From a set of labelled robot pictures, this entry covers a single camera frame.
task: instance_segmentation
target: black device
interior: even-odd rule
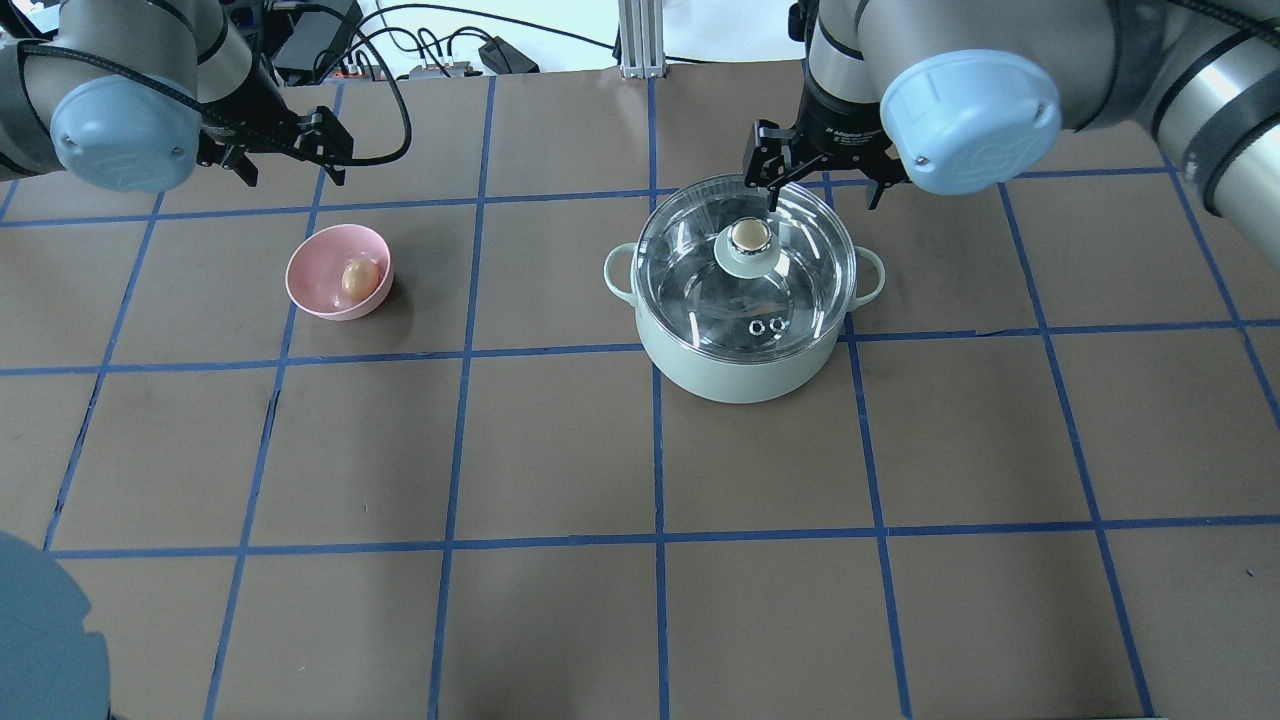
[[[480,61],[499,76],[539,72],[538,63],[497,35],[480,46]]]
[[[287,85],[312,85],[320,73],[347,53],[362,13],[356,0],[319,0],[347,19],[346,23],[324,13],[306,13],[293,26],[293,35],[271,58],[271,64]]]

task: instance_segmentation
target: brown egg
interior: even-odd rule
[[[357,258],[347,263],[342,272],[342,293],[353,302],[361,302],[378,290],[381,272],[378,264],[367,258]]]

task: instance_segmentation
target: gray object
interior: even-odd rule
[[[13,720],[109,715],[106,639],[84,633],[90,603],[42,552],[0,532],[0,712]]]
[[[119,76],[70,91],[49,129],[63,167],[108,190],[163,192],[196,169],[200,113]]]
[[[622,45],[622,77],[664,77],[667,55],[662,46],[662,0],[618,0],[618,41]]]

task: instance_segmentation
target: black cable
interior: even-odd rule
[[[426,35],[431,36],[431,42],[428,42],[426,38],[422,37],[424,32]],[[430,28],[425,28],[425,27],[417,28],[417,41],[421,42],[424,47],[430,47],[430,46],[434,45],[436,53],[443,53],[444,51],[444,49],[440,47],[440,38],[439,38],[439,36],[436,36],[434,32],[431,32]]]
[[[360,20],[360,23],[364,24],[364,23],[367,23],[369,20],[371,20],[374,18],[381,18],[387,13],[390,13],[393,10],[412,10],[412,9],[417,9],[417,10],[448,10],[451,13],[462,13],[465,15],[476,15],[476,17],[480,17],[480,18],[489,18],[492,20],[500,20],[500,22],[504,22],[504,23],[513,23],[513,24],[517,24],[517,26],[524,26],[524,27],[530,27],[530,28],[534,28],[534,29],[540,29],[543,32],[550,32],[550,33],[554,33],[554,35],[564,36],[564,37],[572,37],[573,40],[580,40],[582,42],[589,42],[591,45],[595,45],[596,47],[603,47],[603,49],[605,49],[605,50],[608,50],[611,53],[613,51],[613,45],[609,45],[608,42],[600,42],[599,40],[595,40],[595,38],[591,38],[591,37],[586,37],[585,35],[579,35],[576,32],[570,32],[567,29],[559,29],[559,28],[554,28],[554,27],[547,27],[544,24],[531,23],[529,20],[521,20],[521,19],[517,19],[517,18],[509,18],[507,15],[495,15],[493,13],[485,13],[485,12],[481,12],[481,10],[467,10],[465,8],[453,8],[453,6],[449,6],[449,5],[436,5],[435,3],[401,3],[398,5],[392,5],[389,8],[383,8],[381,3],[379,0],[378,1],[378,9],[374,10],[372,13],[369,13],[367,15],[365,15],[365,19]],[[667,59],[668,60],[675,60],[677,63],[694,63],[694,64],[705,64],[705,63],[710,61],[710,60],[699,60],[696,58],[681,58],[680,55],[667,55]]]
[[[381,10],[383,0],[374,0],[374,6]],[[387,18],[383,18],[383,29],[387,29],[388,27],[390,27],[390,24],[387,22]],[[415,50],[413,47],[401,47],[401,44],[394,37],[392,38],[392,44],[396,45],[396,49],[399,50],[401,53],[412,53]]]
[[[419,41],[417,36],[415,36],[413,33],[408,32],[407,29],[404,29],[402,27],[383,27],[383,28],[378,28],[374,32],[369,33],[369,40],[372,40],[372,38],[378,37],[379,35],[388,35],[388,33],[392,33],[392,32],[403,32],[403,33],[407,33],[410,36],[410,38],[412,38],[413,42],[417,44],[417,47],[416,47],[417,56],[421,58],[421,60],[424,63],[426,63],[426,49]],[[343,53],[343,54],[340,54],[340,55],[335,54],[329,47],[325,47],[324,50],[316,53],[315,60],[311,61],[311,77],[315,78],[311,85],[320,85],[320,81],[324,79],[324,78],[326,78],[326,77],[329,77],[329,73],[332,73],[334,70],[334,68],[338,67],[339,61],[343,63],[343,72],[346,73],[346,60],[343,60],[343,58],[352,56],[352,51],[356,50],[357,47],[362,47],[364,45],[365,45],[364,41],[357,42],[356,45],[352,45],[351,47],[348,47],[347,51]],[[324,72],[321,72],[320,70],[320,60],[325,55],[333,55],[333,61],[329,63],[329,65],[324,69]],[[356,63],[356,67],[357,68],[360,67],[358,61]]]
[[[480,35],[479,32],[471,32],[471,31],[461,31],[461,29],[460,31],[454,31],[452,35],[449,35],[449,37],[445,38],[445,40],[448,40],[448,45],[449,45],[449,55],[453,54],[453,40],[458,38],[458,37],[474,37],[474,38],[484,41],[484,42],[489,42],[490,40],[493,40],[493,36],[489,35],[488,32],[484,33],[484,35]]]
[[[351,56],[355,60],[356,69],[360,70],[360,74],[367,77],[370,81],[376,79],[374,77],[374,67],[369,64],[369,55],[366,55],[364,50],[356,50],[351,54]]]
[[[366,36],[360,29],[358,26],[348,20],[342,13],[334,10],[333,8],[329,8],[326,5],[300,4],[293,9],[302,12],[321,12],[332,14],[335,18],[338,18],[342,23],[355,26],[353,31],[356,32],[356,35],[360,36],[360,38],[364,42],[369,41],[369,36]],[[387,65],[387,61],[383,59],[381,53],[379,53],[378,49],[372,46],[372,44],[369,44],[369,49],[374,54],[374,58],[378,60],[378,64],[381,67],[383,72],[387,73],[387,85],[390,86],[392,95],[396,97],[396,104],[398,105],[401,114],[401,124],[404,127],[404,138],[401,141],[401,146],[392,152],[388,152],[385,155],[379,155],[376,158],[337,158],[333,155],[307,155],[300,150],[296,150],[291,145],[280,142],[279,140],[264,132],[260,132],[255,128],[246,126],[243,122],[232,120],[230,118],[223,115],[218,110],[214,110],[209,105],[193,100],[182,91],[174,90],[173,87],[169,87],[168,85],[160,81],[152,79],[132,68],[122,65],[120,63],[116,63],[114,60],[108,60],[106,58],[99,55],[93,55],[92,53],[84,53],[82,50],[74,50],[70,47],[59,47],[54,45],[32,44],[32,42],[19,44],[18,49],[19,53],[26,53],[27,55],[44,55],[47,58],[74,60],[78,63],[83,63],[86,65],[92,65],[95,68],[104,69],[109,73],[118,74],[143,87],[151,88],[155,92],[159,92],[160,95],[164,95],[165,97],[169,97],[170,100],[174,100],[175,102],[186,108],[191,108],[192,110],[200,113],[202,118],[210,120],[214,124],[243,133],[250,138],[252,138],[255,142],[259,142],[266,147],[275,150],[276,152],[280,152],[282,155],[293,158],[294,160],[301,160],[303,163],[315,163],[317,165],[337,165],[348,168],[369,168],[374,165],[385,165],[388,163],[394,163],[396,160],[399,160],[406,154],[408,154],[408,149],[413,141],[413,127],[408,117],[408,106],[406,106],[404,104],[404,96],[401,95],[399,86],[396,83],[396,78],[392,74],[390,68]]]
[[[1224,8],[1215,3],[1203,0],[1166,0],[1179,8],[1185,8],[1193,13],[1199,13],[1206,18],[1212,18],[1220,23],[1229,24],[1236,29],[1252,33],[1258,40],[1280,49],[1280,31],[1275,27],[1275,20],[1260,20],[1244,13]]]

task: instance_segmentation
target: cable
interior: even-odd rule
[[[1229,24],[1236,29],[1252,33],[1258,40],[1280,49],[1280,31],[1276,31],[1275,19],[1258,20],[1215,3],[1203,0],[1166,0],[1171,5],[1178,5],[1193,13],[1199,13],[1206,18],[1212,18],[1220,23]]]
[[[433,42],[428,42],[426,38],[422,37],[424,32],[426,35],[431,36]],[[436,53],[443,53],[444,51],[444,49],[440,47],[440,38],[434,32],[431,32],[430,28],[425,28],[425,27],[417,28],[417,41],[421,42],[424,47],[430,47],[431,45],[435,45],[435,51]]]
[[[383,0],[374,0],[374,6],[378,8],[379,10],[381,10],[383,9]],[[389,27],[390,27],[390,24],[387,22],[387,18],[383,18],[383,29],[387,29]],[[392,38],[392,44],[401,53],[412,53],[415,50],[413,47],[401,47],[401,44],[394,37]]]
[[[326,5],[298,4],[293,9],[303,12],[328,13],[339,18],[339,20],[343,22],[344,24],[355,26],[355,23],[348,20],[344,15],[342,15],[342,13]],[[364,42],[369,42],[369,36],[365,35],[358,26],[353,27],[353,29]],[[369,168],[374,165],[385,165],[388,163],[394,163],[396,160],[399,160],[406,154],[408,154],[408,149],[413,141],[413,128],[412,123],[410,122],[408,108],[404,105],[404,96],[401,95],[399,86],[396,83],[396,78],[393,77],[390,68],[387,67],[387,61],[383,59],[381,53],[379,53],[378,49],[372,46],[372,44],[369,44],[369,49],[374,54],[374,58],[378,60],[378,64],[381,67],[383,72],[387,73],[387,85],[390,86],[392,95],[396,96],[396,104],[398,105],[401,114],[401,124],[404,127],[404,138],[401,141],[401,146],[392,152],[388,152],[385,155],[379,155],[376,158],[337,158],[333,155],[307,155],[300,150],[296,150],[291,145],[280,142],[279,140],[264,132],[260,132],[255,128],[246,126],[243,122],[232,120],[230,118],[223,115],[218,110],[214,110],[209,105],[193,100],[182,91],[174,90],[160,81],[152,79],[114,60],[109,60],[100,55],[93,55],[92,53],[84,53],[82,50],[74,50],[70,47],[59,47],[52,45],[42,45],[32,42],[18,44],[18,49],[19,53],[24,53],[27,55],[44,55],[47,58],[74,60],[78,63],[83,63],[86,65],[100,68],[109,73],[118,74],[143,87],[151,88],[155,92],[159,92],[160,95],[164,95],[165,97],[169,97],[170,100],[174,100],[175,102],[186,108],[191,108],[192,110],[200,113],[202,118],[210,120],[214,124],[243,133],[250,138],[252,138],[253,141],[266,147],[270,147],[276,152],[280,152],[282,155],[293,158],[294,160],[301,160],[303,163],[315,163],[317,165],[337,165],[348,168]]]
[[[448,10],[451,13],[462,13],[463,15],[476,15],[476,17],[480,17],[480,18],[489,18],[492,20],[500,20],[500,22],[504,22],[504,23],[513,23],[513,24],[517,24],[517,26],[530,27],[530,28],[534,28],[534,29],[540,29],[543,32],[550,32],[550,33],[554,33],[554,35],[564,36],[564,37],[572,37],[573,40],[580,40],[580,41],[588,42],[590,45],[595,45],[596,47],[603,47],[603,49],[605,49],[605,50],[608,50],[611,53],[613,51],[613,45],[609,45],[608,42],[600,42],[599,40],[595,40],[595,38],[591,38],[591,37],[586,37],[585,35],[579,35],[576,32],[570,32],[567,29],[559,29],[559,28],[554,28],[554,27],[547,27],[544,24],[531,23],[529,20],[521,20],[521,19],[517,19],[517,18],[509,18],[507,15],[495,15],[493,13],[485,13],[485,12],[481,12],[481,10],[468,10],[468,9],[465,9],[465,8],[453,8],[453,6],[449,6],[449,5],[436,5],[434,3],[401,3],[398,5],[390,5],[388,8],[383,8],[380,0],[375,0],[375,3],[378,4],[378,9],[374,10],[372,13],[369,13],[367,15],[365,15],[365,19],[360,20],[361,24],[367,23],[369,20],[371,20],[374,18],[383,18],[384,15],[387,15],[387,13],[390,13],[393,10],[412,10],[412,9],[419,9],[419,10]],[[677,61],[677,63],[694,63],[694,64],[710,63],[710,60],[699,60],[696,58],[682,58],[680,55],[667,55],[667,59]]]

